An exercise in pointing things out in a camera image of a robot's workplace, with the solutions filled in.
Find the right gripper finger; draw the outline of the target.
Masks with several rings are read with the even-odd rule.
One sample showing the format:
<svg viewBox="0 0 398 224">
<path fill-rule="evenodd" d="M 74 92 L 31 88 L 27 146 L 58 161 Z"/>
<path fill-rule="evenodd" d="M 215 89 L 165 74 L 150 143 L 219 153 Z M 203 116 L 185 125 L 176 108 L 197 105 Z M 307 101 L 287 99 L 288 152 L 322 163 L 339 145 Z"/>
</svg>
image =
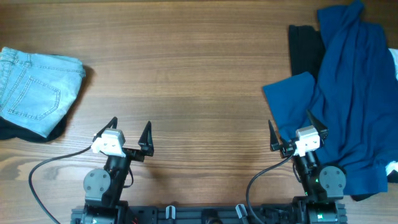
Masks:
<svg viewBox="0 0 398 224">
<path fill-rule="evenodd" d="M 277 137 L 272 122 L 268 121 L 270 131 L 270 149 L 272 151 L 283 151 L 285 149 L 285 140 L 282 137 Z"/>
<path fill-rule="evenodd" d="M 328 137 L 328 128 L 321 122 L 319 121 L 312 113 L 310 110 L 306 110 L 308 119 L 310 120 L 312 126 L 317 130 L 318 135 L 320 137 L 320 145 L 324 146 L 325 145 L 325 140 Z"/>
</svg>

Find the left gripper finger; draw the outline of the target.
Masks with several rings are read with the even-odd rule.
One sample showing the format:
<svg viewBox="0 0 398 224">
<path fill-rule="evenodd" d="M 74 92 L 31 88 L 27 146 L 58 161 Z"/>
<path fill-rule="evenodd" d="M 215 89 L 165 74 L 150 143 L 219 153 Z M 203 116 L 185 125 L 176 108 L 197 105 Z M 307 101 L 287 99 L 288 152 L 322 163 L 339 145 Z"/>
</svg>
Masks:
<svg viewBox="0 0 398 224">
<path fill-rule="evenodd" d="M 152 123 L 150 121 L 147 122 L 138 141 L 138 145 L 141 147 L 141 151 L 146 156 L 154 155 L 154 143 L 152 139 Z"/>
<path fill-rule="evenodd" d="M 118 118 L 117 118 L 117 117 L 113 117 L 113 118 L 110 120 L 110 122 L 109 122 L 105 127 L 103 127 L 98 133 L 96 133 L 96 134 L 94 135 L 93 141 L 95 141 L 97 138 L 100 138 L 101 135 L 104 133 L 104 131 L 105 131 L 107 128 L 116 129 L 116 128 L 117 128 L 117 125 L 118 125 Z"/>
</svg>

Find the blue t-shirt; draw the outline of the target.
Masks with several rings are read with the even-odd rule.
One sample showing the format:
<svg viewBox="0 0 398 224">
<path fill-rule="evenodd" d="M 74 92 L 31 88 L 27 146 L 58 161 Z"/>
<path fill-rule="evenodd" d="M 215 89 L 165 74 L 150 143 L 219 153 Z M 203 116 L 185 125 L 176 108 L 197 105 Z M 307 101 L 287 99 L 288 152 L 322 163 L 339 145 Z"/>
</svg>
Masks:
<svg viewBox="0 0 398 224">
<path fill-rule="evenodd" d="M 386 168 L 397 160 L 397 78 L 383 28 L 364 22 L 364 4 L 317 13 L 326 48 L 317 77 L 301 73 L 264 87 L 284 139 L 309 125 L 311 112 L 328 128 L 316 154 L 346 170 L 346 195 L 388 190 Z"/>
</svg>

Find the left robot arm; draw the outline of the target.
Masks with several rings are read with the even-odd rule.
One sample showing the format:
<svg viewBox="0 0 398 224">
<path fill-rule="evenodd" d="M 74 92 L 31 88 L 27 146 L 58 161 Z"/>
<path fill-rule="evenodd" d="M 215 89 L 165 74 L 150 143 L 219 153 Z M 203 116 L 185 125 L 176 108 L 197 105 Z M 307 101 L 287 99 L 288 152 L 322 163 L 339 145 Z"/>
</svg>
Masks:
<svg viewBox="0 0 398 224">
<path fill-rule="evenodd" d="M 131 162 L 143 162 L 145 157 L 154 155 L 152 124 L 147 122 L 138 145 L 140 149 L 124 147 L 123 132 L 117 128 L 118 119 L 114 117 L 93 138 L 90 148 L 94 153 L 107 156 L 102 169 L 93 169 L 84 178 L 85 205 L 82 213 L 71 217 L 77 224 L 117 224 L 137 223 L 138 219 L 126 201 L 121 201 L 127 176 L 132 176 Z"/>
</svg>

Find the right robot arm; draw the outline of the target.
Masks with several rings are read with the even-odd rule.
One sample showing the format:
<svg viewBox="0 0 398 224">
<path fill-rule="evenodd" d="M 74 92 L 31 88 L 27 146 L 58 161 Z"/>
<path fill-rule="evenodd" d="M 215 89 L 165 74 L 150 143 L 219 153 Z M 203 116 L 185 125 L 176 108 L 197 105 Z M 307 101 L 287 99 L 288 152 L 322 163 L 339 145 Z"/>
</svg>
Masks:
<svg viewBox="0 0 398 224">
<path fill-rule="evenodd" d="M 294 197 L 287 205 L 264 207 L 264 212 L 272 223 L 347 223 L 345 205 L 339 203 L 344 197 L 346 171 L 337 165 L 320 164 L 315 151 L 324 146 L 328 128 L 310 111 L 307 116 L 311 125 L 296 130 L 289 141 L 278 138 L 269 123 L 271 150 L 293 161 L 295 176 L 305 195 Z"/>
</svg>

